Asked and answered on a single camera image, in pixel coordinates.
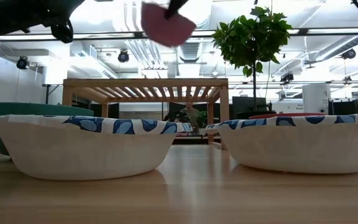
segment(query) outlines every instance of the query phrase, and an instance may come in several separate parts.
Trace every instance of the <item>person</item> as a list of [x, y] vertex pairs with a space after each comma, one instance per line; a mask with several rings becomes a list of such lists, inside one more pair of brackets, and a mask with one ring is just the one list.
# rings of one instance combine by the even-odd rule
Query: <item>person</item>
[[182, 113], [186, 113], [189, 118], [190, 118], [190, 124], [192, 127], [197, 127], [197, 117], [198, 117], [198, 109], [193, 108], [193, 103], [192, 102], [187, 102], [186, 103], [186, 108], [183, 108], [182, 110], [180, 110], [180, 112]]

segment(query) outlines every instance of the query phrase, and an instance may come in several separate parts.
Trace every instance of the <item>red object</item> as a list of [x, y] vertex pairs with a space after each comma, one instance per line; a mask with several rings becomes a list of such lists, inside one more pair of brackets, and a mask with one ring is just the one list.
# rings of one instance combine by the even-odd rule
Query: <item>red object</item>
[[249, 119], [263, 119], [263, 118], [274, 118], [276, 116], [324, 116], [323, 113], [283, 113], [283, 114], [263, 114], [252, 116]]
[[167, 47], [185, 43], [196, 24], [179, 14], [164, 17], [167, 9], [153, 3], [142, 3], [142, 28], [151, 40]]

